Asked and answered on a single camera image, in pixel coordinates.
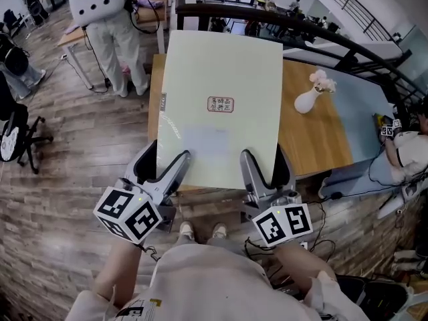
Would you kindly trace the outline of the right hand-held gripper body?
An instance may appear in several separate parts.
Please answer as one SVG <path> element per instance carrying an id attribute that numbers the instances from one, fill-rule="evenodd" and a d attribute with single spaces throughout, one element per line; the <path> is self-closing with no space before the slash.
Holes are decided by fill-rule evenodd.
<path id="1" fill-rule="evenodd" d="M 267 247 L 274 247 L 313 232 L 308 205 L 297 191 L 286 190 L 260 199 L 248 197 L 241 209 Z"/>

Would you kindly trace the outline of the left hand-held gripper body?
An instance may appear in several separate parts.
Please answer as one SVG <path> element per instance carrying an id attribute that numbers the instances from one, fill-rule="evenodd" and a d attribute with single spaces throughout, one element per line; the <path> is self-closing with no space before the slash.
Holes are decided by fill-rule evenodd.
<path id="1" fill-rule="evenodd" d="M 171 231 L 177 210 L 170 196 L 176 191 L 176 182 L 138 185 L 120 178 L 106 188 L 93 214 L 111 234 L 140 245 L 155 229 Z"/>

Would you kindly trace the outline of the pale green box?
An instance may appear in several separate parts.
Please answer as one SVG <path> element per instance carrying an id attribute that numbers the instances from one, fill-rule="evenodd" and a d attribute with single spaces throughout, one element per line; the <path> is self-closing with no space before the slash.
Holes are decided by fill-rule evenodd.
<path id="1" fill-rule="evenodd" d="M 259 38 L 175 30 L 161 88 L 157 171 L 184 151 L 184 184 L 242 189 L 249 150 L 265 181 L 274 172 L 282 101 L 282 46 Z"/>

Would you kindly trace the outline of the person's left forearm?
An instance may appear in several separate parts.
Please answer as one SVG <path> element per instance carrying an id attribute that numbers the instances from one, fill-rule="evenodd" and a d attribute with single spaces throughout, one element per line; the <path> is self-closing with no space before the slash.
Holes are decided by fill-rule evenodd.
<path id="1" fill-rule="evenodd" d="M 133 297 L 141 256 L 141 248 L 115 238 L 92 291 L 105 300 L 113 300 L 117 308 L 123 308 Z"/>

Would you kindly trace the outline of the person's right forearm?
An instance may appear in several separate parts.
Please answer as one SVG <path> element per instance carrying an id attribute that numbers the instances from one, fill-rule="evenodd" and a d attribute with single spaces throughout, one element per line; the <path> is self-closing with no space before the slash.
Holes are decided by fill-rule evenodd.
<path id="1" fill-rule="evenodd" d="M 337 281 L 332 268 L 298 242 L 290 241 L 280 244 L 275 247 L 273 253 L 303 294 L 310 291 L 312 279 L 317 278 L 320 272 L 325 272 L 330 278 Z"/>

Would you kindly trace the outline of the person's left white shoe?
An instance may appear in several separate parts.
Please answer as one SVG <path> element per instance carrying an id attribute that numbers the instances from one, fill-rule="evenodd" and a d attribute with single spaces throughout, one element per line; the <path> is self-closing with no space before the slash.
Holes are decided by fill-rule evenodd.
<path id="1" fill-rule="evenodd" d="M 193 225 L 191 222 L 189 221 L 182 222 L 180 225 L 179 232 L 181 237 L 186 237 L 187 239 L 190 239 L 192 241 L 195 240 Z"/>

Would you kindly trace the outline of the white vase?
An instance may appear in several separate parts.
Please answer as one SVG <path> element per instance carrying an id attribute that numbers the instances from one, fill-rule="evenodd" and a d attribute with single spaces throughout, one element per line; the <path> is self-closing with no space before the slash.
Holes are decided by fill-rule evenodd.
<path id="1" fill-rule="evenodd" d="M 294 108 L 300 114 L 306 114 L 314 107 L 316 100 L 321 95 L 314 86 L 311 90 L 300 94 L 294 101 Z"/>

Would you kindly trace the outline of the light blue table mat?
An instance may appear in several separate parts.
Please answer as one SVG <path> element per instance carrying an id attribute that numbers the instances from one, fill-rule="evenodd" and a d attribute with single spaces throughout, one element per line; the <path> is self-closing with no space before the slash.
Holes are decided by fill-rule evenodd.
<path id="1" fill-rule="evenodd" d="M 326 68 L 336 92 L 322 94 L 306 114 L 295 99 L 312 88 L 317 66 L 283 62 L 282 109 L 278 142 L 299 175 L 345 167 L 377 155 L 379 141 L 372 115 L 392 116 L 382 88 L 373 82 Z"/>

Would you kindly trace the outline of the pink flowers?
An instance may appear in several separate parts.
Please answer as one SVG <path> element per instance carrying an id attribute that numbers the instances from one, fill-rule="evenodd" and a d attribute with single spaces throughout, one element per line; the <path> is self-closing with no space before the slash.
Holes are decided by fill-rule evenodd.
<path id="1" fill-rule="evenodd" d="M 316 70 L 310 74 L 309 80 L 313 83 L 314 89 L 320 94 L 325 92 L 333 94 L 336 91 L 336 82 L 328 78 L 324 70 Z"/>

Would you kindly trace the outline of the person's white shirt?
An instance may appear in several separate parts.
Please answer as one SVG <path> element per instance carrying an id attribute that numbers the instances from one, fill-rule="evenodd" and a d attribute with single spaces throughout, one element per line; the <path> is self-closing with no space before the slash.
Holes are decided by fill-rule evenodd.
<path id="1" fill-rule="evenodd" d="M 66 321 L 369 321 L 325 271 L 303 301 L 274 290 L 262 267 L 225 248 L 183 244 L 158 261 L 150 287 L 124 307 L 81 292 Z"/>

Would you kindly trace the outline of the yellow and black object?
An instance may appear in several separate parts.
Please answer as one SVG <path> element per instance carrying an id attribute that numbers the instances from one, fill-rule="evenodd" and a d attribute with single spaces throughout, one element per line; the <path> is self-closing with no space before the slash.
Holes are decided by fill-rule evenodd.
<path id="1" fill-rule="evenodd" d="M 372 119 L 374 122 L 374 126 L 380 130 L 383 126 L 390 126 L 391 125 L 391 118 L 387 115 L 381 115 L 381 114 L 373 114 Z"/>

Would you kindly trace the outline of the white patterned round cushion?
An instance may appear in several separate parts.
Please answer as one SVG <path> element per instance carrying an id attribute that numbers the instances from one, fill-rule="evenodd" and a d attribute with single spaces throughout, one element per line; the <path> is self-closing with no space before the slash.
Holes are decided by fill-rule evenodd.
<path id="1" fill-rule="evenodd" d="M 9 162 L 18 157 L 19 152 L 19 127 L 7 122 L 0 138 L 0 161 Z"/>

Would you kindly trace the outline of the person with white dome backpack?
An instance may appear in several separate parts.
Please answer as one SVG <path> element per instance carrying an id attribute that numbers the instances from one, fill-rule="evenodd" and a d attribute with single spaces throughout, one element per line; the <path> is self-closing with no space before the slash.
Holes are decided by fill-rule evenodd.
<path id="1" fill-rule="evenodd" d="M 165 53 L 165 37 L 164 30 L 167 26 L 167 6 L 169 0 L 151 0 L 151 1 L 163 1 L 164 5 L 152 11 L 146 7 L 139 7 L 137 12 L 137 26 L 141 27 L 143 30 L 148 30 L 149 27 L 157 27 L 156 30 L 156 38 L 158 44 L 158 52 L 160 54 Z M 73 32 L 63 35 L 58 43 L 58 47 L 62 48 L 64 53 L 67 55 L 68 62 L 72 65 L 73 69 L 77 72 L 84 85 L 89 90 L 94 89 L 93 83 L 87 77 L 85 71 L 80 65 L 75 53 L 73 51 L 73 47 L 75 44 L 83 42 L 86 39 L 84 32 L 79 27 L 75 29 Z"/>

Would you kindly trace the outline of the black curved railing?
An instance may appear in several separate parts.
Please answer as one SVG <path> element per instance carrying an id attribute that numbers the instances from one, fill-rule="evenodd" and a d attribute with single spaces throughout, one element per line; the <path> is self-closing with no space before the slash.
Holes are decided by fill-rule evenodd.
<path id="1" fill-rule="evenodd" d="M 296 18 L 260 9 L 221 4 L 179 3 L 175 11 L 177 14 L 177 29 L 179 30 L 184 29 L 185 17 L 197 17 L 199 19 L 199 31 L 208 30 L 211 18 L 223 17 L 264 22 L 269 25 L 285 27 L 320 37 L 333 45 L 343 47 L 345 54 L 336 55 L 323 49 L 297 45 L 289 41 L 284 41 L 283 44 L 336 60 L 335 64 L 328 64 L 328 68 L 334 68 L 340 72 L 358 77 L 368 73 L 370 77 L 375 78 L 375 83 L 389 90 L 387 98 L 397 107 L 399 112 L 416 112 L 422 109 L 422 105 L 428 106 L 428 93 L 422 91 L 416 83 L 404 75 L 393 65 L 391 60 L 384 60 L 381 56 L 362 45 L 358 45 L 341 35 L 336 35 L 307 21 L 299 21 Z"/>

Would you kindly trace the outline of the black stair railing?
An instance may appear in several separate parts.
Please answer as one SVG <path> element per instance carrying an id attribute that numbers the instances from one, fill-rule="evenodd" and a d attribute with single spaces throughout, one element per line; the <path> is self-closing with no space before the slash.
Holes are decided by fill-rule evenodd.
<path id="1" fill-rule="evenodd" d="M 372 41 L 392 41 L 399 45 L 400 33 L 390 34 L 380 21 L 358 0 L 333 0 L 347 13 Z"/>

